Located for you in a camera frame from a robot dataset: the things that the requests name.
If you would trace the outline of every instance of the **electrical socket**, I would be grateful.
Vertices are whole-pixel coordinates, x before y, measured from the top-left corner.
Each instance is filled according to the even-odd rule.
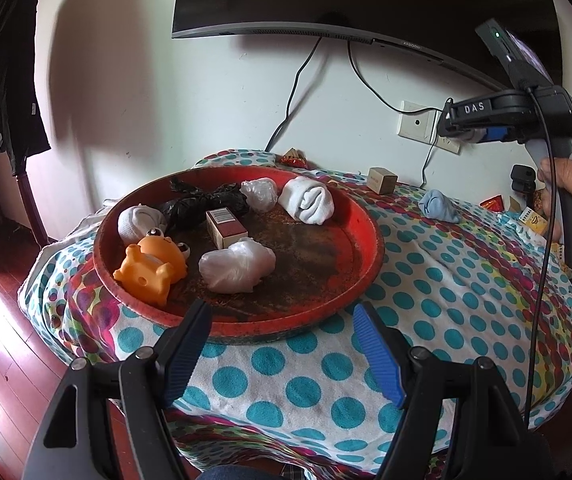
[[[405,112],[414,112],[422,108],[426,107],[410,101],[402,102],[402,110]],[[425,144],[432,144],[432,131],[436,114],[435,110],[427,110],[417,115],[402,114],[397,135],[407,139],[419,140]]]
[[[437,144],[435,145],[438,148],[446,150],[447,152],[454,153],[455,155],[460,154],[461,143],[458,140],[452,140],[448,137],[439,137],[437,139]]]

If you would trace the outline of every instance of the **jeans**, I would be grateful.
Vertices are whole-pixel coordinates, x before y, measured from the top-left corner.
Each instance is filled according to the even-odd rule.
[[[218,465],[204,471],[197,480],[284,480],[284,477],[243,465]]]

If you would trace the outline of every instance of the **orange frog toy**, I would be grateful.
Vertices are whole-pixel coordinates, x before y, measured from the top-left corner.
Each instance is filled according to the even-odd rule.
[[[138,300],[166,306],[170,286],[187,273],[181,249],[161,231],[152,229],[138,244],[126,247],[122,266],[112,276]]]

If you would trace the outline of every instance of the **tablecloth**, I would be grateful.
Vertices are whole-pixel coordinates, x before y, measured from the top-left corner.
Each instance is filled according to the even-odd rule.
[[[226,150],[197,166],[275,166],[275,160],[271,153]],[[463,219],[448,224],[421,217],[416,203],[423,192],[416,187],[399,184],[394,195],[379,196],[360,175],[298,172],[340,183],[378,223],[384,263],[361,301],[410,344],[441,359],[493,358],[522,408],[541,248],[525,244],[496,214],[476,205],[455,200]],[[124,359],[153,345],[164,330],[119,304],[99,281],[92,247],[102,215],[39,258],[20,290],[35,329],[66,361]],[[552,258],[531,426],[553,414],[572,387],[572,285]],[[207,344],[175,408],[169,413],[175,443],[201,469],[267,456],[319,479],[375,473],[401,415],[373,379],[352,329],[351,305],[282,341]],[[446,400],[435,451],[448,446],[453,412]],[[432,467],[438,466],[434,459]]]

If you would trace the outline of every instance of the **red tray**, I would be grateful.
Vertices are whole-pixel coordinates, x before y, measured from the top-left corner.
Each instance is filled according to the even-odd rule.
[[[281,189],[296,174],[261,166],[221,166],[197,168],[176,176],[204,190],[267,176]],[[131,310],[155,323],[178,325],[191,303],[202,298],[214,307],[211,341],[245,344],[276,340],[305,330],[348,306],[381,269],[384,243],[377,224],[346,192],[329,186],[335,213],[323,226],[295,221],[279,205],[264,215],[250,212],[240,219],[249,236],[276,255],[275,271],[252,293],[215,294],[206,288],[198,262],[215,246],[204,222],[173,236],[191,248],[188,277],[172,286],[166,307],[150,306],[136,300],[112,278],[125,255],[117,219],[127,207],[157,205],[174,198],[169,183],[169,177],[160,178],[120,200],[99,227],[93,248],[95,268],[106,288]]]

